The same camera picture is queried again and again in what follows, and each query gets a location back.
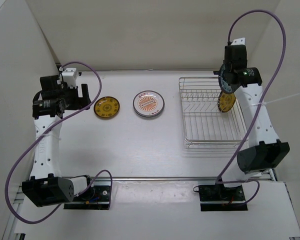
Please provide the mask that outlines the teal blue patterned plate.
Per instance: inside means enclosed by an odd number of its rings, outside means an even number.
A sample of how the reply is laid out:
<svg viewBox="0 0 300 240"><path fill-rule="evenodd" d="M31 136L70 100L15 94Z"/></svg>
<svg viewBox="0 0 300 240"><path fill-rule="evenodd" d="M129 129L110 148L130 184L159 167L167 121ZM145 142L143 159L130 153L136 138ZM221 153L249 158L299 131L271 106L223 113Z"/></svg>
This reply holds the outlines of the teal blue patterned plate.
<svg viewBox="0 0 300 240"><path fill-rule="evenodd" d="M233 94L234 91L231 85L226 81L225 72L226 72L226 66L223 63L219 70L213 71L213 74L218 76L218 84L221 91L225 94Z"/></svg>

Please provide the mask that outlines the yellow patterned plate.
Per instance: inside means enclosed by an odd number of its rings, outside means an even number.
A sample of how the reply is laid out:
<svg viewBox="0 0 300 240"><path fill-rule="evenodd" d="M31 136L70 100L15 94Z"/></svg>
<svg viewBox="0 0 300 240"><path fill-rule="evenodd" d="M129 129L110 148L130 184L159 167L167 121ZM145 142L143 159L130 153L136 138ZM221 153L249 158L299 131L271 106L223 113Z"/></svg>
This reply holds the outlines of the yellow patterned plate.
<svg viewBox="0 0 300 240"><path fill-rule="evenodd" d="M119 113L120 103L112 96L101 97L95 102L93 111L98 118L111 119Z"/></svg>

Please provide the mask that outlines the white plate orange sunburst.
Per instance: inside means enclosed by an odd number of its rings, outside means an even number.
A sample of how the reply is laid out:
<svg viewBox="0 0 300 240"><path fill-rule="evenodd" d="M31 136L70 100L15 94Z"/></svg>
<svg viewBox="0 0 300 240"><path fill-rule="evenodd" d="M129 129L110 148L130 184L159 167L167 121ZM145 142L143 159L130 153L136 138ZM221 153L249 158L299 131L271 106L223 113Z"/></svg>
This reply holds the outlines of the white plate orange sunburst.
<svg viewBox="0 0 300 240"><path fill-rule="evenodd" d="M153 90L139 92L132 101L135 113L146 116L162 114L165 109L165 100L161 94Z"/></svg>

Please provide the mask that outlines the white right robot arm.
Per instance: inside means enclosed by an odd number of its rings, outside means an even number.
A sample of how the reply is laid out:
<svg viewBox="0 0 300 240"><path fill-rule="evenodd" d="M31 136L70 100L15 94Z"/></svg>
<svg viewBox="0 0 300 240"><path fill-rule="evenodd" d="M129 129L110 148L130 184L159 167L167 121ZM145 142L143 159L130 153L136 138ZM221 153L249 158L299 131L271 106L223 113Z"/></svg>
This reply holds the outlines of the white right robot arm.
<svg viewBox="0 0 300 240"><path fill-rule="evenodd" d="M266 89L262 86L259 70L248 67L243 39L225 46L218 82L223 93L235 96L246 127L242 142L216 180L214 193L220 200L226 200L233 188L257 173L276 167L288 154L290 146L281 141L274 130L264 104Z"/></svg>

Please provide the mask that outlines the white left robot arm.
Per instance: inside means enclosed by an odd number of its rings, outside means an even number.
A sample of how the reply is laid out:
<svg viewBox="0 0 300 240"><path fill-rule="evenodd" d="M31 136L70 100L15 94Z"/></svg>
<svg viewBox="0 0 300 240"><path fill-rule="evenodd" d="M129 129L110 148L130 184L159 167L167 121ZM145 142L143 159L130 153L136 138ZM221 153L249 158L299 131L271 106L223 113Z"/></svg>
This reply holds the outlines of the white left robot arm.
<svg viewBox="0 0 300 240"><path fill-rule="evenodd" d="M91 102L87 84L82 84L79 96L76 79L76 75L66 73L41 77L41 91L32 101L35 137L39 142L29 180L22 182L21 189L37 207L70 203L77 195L90 200L95 194L87 175L66 178L60 170L63 114L66 110L80 110Z"/></svg>

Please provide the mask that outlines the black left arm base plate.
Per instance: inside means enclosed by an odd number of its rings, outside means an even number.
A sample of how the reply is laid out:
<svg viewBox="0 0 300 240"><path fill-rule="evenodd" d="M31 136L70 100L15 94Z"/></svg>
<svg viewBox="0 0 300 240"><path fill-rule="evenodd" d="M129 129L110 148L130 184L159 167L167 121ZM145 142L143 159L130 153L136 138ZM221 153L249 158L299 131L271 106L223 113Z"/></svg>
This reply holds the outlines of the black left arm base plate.
<svg viewBox="0 0 300 240"><path fill-rule="evenodd" d="M65 203L64 210L109 210L111 207L112 185L111 181L94 183L89 189Z"/></svg>

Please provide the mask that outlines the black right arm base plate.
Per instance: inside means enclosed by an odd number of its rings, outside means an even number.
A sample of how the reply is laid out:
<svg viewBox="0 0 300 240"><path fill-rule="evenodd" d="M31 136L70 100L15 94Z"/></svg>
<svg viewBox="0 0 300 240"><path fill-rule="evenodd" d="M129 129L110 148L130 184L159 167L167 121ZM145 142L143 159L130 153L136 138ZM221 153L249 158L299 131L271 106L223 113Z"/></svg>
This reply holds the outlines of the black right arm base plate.
<svg viewBox="0 0 300 240"><path fill-rule="evenodd" d="M197 185L193 189L199 194L201 212L247 211L243 187L224 187L223 184Z"/></svg>

